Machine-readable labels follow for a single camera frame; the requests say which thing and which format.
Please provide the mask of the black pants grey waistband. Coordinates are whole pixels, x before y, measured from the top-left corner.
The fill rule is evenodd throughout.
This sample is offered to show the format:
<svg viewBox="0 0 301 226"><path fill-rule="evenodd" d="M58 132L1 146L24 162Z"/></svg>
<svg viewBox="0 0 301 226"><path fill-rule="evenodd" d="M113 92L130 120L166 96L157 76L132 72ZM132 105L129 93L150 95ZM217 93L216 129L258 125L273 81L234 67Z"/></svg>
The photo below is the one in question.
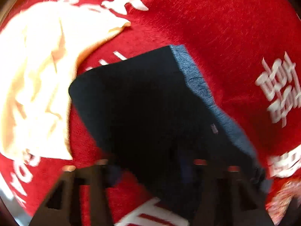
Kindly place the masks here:
<svg viewBox="0 0 301 226"><path fill-rule="evenodd" d="M169 45L76 77L69 95L97 145L180 215L181 158L248 156L251 142L214 101L184 46Z"/></svg>

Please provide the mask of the cream cloth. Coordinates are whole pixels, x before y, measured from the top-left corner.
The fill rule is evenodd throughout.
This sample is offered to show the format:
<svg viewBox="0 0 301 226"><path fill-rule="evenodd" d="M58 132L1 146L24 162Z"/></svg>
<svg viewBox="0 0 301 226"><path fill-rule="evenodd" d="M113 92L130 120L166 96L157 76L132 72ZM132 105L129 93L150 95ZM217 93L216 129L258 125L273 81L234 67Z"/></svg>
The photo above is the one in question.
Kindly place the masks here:
<svg viewBox="0 0 301 226"><path fill-rule="evenodd" d="M1 31L1 154L71 160L70 84L82 61L130 22L107 9L36 3Z"/></svg>

